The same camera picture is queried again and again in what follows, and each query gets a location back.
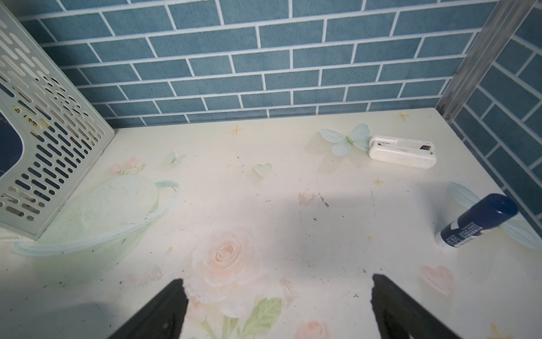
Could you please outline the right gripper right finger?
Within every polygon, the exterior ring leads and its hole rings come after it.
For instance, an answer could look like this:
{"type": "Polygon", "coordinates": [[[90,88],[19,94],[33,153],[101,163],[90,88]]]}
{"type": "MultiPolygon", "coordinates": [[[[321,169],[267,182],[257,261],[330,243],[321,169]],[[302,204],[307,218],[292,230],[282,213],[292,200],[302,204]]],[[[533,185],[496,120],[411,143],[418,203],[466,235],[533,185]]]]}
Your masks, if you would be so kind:
{"type": "Polygon", "coordinates": [[[372,279],[371,304],[381,338],[458,337],[387,276],[372,279]]]}

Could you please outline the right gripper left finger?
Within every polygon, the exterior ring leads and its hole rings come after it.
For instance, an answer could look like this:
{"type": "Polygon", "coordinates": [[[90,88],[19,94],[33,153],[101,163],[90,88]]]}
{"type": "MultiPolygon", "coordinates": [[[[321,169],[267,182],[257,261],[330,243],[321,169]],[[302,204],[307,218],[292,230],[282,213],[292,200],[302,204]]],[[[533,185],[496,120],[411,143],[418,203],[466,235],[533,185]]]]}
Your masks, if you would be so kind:
{"type": "Polygon", "coordinates": [[[110,338],[180,338],[188,306],[183,280],[175,279],[110,338]]]}

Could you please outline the white stapler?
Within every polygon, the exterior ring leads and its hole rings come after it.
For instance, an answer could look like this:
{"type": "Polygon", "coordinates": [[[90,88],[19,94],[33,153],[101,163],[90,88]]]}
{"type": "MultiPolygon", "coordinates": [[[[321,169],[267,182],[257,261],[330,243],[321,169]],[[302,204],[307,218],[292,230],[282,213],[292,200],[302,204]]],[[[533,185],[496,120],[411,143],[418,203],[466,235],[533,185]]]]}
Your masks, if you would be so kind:
{"type": "Polygon", "coordinates": [[[431,142],[389,136],[373,136],[368,155],[372,160],[425,170],[437,163],[435,146],[431,142]]]}

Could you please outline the beige desktop file organizer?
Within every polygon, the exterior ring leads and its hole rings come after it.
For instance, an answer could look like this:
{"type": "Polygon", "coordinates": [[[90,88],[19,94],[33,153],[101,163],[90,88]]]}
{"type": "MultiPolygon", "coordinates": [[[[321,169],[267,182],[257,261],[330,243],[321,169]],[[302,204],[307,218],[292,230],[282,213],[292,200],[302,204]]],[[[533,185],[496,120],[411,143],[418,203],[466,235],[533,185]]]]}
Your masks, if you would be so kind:
{"type": "Polygon", "coordinates": [[[1,114],[23,142],[1,177],[1,240],[38,240],[114,137],[113,129],[7,7],[1,114]]]}

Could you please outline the dark blue book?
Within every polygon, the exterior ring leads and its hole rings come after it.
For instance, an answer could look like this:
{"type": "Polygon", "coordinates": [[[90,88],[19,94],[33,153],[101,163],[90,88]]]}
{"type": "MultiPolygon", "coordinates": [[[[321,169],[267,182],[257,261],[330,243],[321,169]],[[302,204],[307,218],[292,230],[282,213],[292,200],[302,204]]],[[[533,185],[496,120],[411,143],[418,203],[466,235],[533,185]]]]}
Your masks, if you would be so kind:
{"type": "Polygon", "coordinates": [[[23,156],[23,142],[18,132],[1,114],[0,176],[4,176],[23,156]]]}

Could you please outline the right corner aluminium post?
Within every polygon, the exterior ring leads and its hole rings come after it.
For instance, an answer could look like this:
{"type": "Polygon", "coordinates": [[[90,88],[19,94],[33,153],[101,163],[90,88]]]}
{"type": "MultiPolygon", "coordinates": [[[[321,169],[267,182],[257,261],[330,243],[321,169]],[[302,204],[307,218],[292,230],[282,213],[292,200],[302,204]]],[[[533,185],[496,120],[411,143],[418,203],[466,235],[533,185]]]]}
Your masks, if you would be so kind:
{"type": "Polygon", "coordinates": [[[470,99],[492,64],[523,24],[536,0],[498,1],[478,38],[452,77],[436,105],[447,123],[452,123],[470,99]]]}

